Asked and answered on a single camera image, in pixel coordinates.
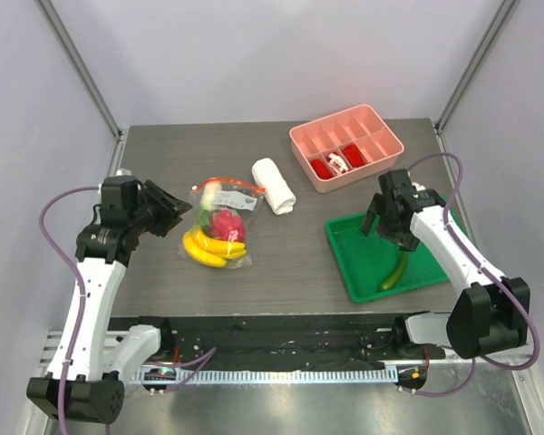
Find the white fake radish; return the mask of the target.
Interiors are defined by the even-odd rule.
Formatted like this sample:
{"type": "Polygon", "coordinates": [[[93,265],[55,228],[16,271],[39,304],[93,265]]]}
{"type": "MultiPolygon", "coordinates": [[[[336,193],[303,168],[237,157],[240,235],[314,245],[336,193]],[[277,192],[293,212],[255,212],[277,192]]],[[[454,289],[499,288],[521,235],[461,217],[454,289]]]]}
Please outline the white fake radish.
{"type": "Polygon", "coordinates": [[[207,211],[214,210],[217,207],[215,199],[221,190],[222,186],[219,181],[207,181],[203,186],[202,195],[199,201],[200,206],[207,211]]]}

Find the clear orange zip top bag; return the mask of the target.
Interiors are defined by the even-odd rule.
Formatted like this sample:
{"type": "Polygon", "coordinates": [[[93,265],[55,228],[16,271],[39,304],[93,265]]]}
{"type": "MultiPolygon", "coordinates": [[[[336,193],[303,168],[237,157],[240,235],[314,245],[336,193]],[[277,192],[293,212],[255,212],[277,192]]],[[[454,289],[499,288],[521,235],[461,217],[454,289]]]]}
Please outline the clear orange zip top bag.
{"type": "Polygon", "coordinates": [[[216,269],[250,266],[248,227],[264,196],[263,188],[239,179],[211,178],[193,186],[180,255],[216,269]]]}

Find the green fake chili pepper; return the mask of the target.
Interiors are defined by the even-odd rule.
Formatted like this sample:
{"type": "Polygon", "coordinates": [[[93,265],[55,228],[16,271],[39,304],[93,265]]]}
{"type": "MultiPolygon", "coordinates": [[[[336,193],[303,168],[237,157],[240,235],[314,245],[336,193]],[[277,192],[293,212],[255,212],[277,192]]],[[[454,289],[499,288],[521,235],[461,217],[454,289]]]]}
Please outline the green fake chili pepper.
{"type": "Polygon", "coordinates": [[[403,251],[401,253],[399,262],[395,267],[394,271],[380,284],[379,290],[381,292],[392,290],[398,284],[406,270],[408,264],[408,256],[409,255],[407,251],[403,251]]]}

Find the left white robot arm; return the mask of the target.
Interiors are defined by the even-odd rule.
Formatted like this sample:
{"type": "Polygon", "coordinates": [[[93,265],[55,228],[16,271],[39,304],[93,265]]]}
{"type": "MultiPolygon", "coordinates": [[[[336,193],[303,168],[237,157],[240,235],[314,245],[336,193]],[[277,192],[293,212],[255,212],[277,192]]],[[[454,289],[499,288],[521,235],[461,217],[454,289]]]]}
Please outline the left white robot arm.
{"type": "Polygon", "coordinates": [[[49,233],[44,238],[75,277],[60,342],[45,375],[33,377],[27,398],[61,433],[69,422],[110,427],[118,418],[131,377],[150,358],[168,360],[175,349],[170,321],[142,317],[109,352],[104,343],[112,306],[142,235],[165,237],[192,206],[150,180],[108,177],[95,188],[91,222],[67,256],[49,233]]]}

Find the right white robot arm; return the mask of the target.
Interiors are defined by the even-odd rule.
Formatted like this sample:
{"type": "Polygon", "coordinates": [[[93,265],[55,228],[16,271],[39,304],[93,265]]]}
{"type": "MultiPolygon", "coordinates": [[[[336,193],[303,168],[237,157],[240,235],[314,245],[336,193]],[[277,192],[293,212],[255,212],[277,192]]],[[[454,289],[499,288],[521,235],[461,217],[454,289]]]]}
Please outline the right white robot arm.
{"type": "Polygon", "coordinates": [[[403,358],[425,344],[453,349],[461,358],[515,349],[526,344],[529,286],[508,278],[477,250],[457,226],[446,201],[431,188],[418,188],[407,169],[385,172],[366,211],[361,230],[400,250],[425,246],[459,297],[450,313],[423,312],[399,320],[391,345],[403,358]]]}

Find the yellow fake banana bunch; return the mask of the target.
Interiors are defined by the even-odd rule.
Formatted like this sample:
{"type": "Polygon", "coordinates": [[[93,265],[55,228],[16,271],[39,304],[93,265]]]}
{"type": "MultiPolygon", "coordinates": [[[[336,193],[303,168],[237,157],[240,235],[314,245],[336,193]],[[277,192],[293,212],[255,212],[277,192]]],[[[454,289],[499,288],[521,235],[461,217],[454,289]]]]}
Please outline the yellow fake banana bunch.
{"type": "Polygon", "coordinates": [[[193,227],[183,235],[182,246],[193,260],[215,268],[224,268],[229,261],[238,260],[248,252],[244,243],[207,237],[199,227],[193,227]]]}

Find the red white fake food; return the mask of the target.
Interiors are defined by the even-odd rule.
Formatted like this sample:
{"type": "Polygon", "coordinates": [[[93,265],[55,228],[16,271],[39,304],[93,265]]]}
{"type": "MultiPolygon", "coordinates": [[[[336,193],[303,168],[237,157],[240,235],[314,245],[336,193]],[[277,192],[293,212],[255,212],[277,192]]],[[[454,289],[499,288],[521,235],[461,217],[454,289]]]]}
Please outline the red white fake food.
{"type": "Polygon", "coordinates": [[[349,171],[346,160],[339,154],[332,152],[325,159],[336,175],[343,175],[349,171]]]}

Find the red fake food piece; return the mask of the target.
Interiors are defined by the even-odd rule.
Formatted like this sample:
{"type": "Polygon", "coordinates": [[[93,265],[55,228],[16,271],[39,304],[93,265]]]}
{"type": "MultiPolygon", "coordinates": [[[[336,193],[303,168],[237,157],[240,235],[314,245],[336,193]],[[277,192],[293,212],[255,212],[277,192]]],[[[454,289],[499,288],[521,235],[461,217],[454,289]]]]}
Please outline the red fake food piece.
{"type": "Polygon", "coordinates": [[[346,160],[350,163],[351,167],[354,169],[361,168],[366,164],[366,161],[358,149],[357,145],[351,143],[344,148],[342,148],[342,153],[345,156],[346,160]]]}

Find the green plastic tray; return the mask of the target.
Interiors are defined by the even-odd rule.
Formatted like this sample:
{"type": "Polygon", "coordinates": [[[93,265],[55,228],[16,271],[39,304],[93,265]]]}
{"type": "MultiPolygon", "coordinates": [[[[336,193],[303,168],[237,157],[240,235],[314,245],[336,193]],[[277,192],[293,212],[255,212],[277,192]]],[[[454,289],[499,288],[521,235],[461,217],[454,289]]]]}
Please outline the green plastic tray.
{"type": "Polygon", "coordinates": [[[402,251],[380,238],[374,229],[365,236],[360,230],[363,221],[361,212],[325,223],[328,242],[352,301],[369,303],[449,280],[432,253],[420,244],[408,253],[408,264],[398,284],[392,290],[381,292],[380,284],[394,271],[402,251]]]}

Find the pink compartment tray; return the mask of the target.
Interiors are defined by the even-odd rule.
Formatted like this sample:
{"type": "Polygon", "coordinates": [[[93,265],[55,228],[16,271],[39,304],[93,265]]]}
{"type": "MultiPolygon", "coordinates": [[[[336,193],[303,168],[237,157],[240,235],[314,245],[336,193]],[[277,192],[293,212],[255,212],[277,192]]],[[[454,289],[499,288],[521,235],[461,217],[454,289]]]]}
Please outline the pink compartment tray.
{"type": "Polygon", "coordinates": [[[293,154],[319,193],[340,189],[391,169],[404,152],[402,142],[368,104],[297,125],[289,131],[289,137],[293,154]],[[366,161],[361,168],[352,168],[342,153],[342,148],[351,143],[357,145],[366,161]],[[325,158],[332,152],[346,160],[349,171],[343,175],[333,172],[331,179],[322,180],[315,174],[310,161],[320,159],[330,168],[325,158]]]}

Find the rolled white towel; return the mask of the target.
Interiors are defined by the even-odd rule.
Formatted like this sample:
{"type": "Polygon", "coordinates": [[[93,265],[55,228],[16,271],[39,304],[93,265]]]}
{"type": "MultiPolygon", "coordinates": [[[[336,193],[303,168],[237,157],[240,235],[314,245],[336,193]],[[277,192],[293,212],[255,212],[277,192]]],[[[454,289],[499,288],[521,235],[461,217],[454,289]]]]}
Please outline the rolled white towel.
{"type": "Polygon", "coordinates": [[[259,159],[253,164],[251,173],[256,184],[265,190],[267,203],[275,215],[293,211],[296,196],[272,159],[259,159]]]}

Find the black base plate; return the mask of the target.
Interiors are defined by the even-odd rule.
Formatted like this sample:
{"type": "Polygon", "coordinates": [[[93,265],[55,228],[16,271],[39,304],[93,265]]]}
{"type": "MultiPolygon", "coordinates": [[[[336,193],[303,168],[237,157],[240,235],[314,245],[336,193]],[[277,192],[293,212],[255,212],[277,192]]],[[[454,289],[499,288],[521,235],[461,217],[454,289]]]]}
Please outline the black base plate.
{"type": "Polygon", "coordinates": [[[161,318],[172,330],[160,356],[189,362],[213,350],[208,371],[350,371],[379,363],[442,360],[435,345],[402,347],[395,314],[303,314],[161,318]]]}

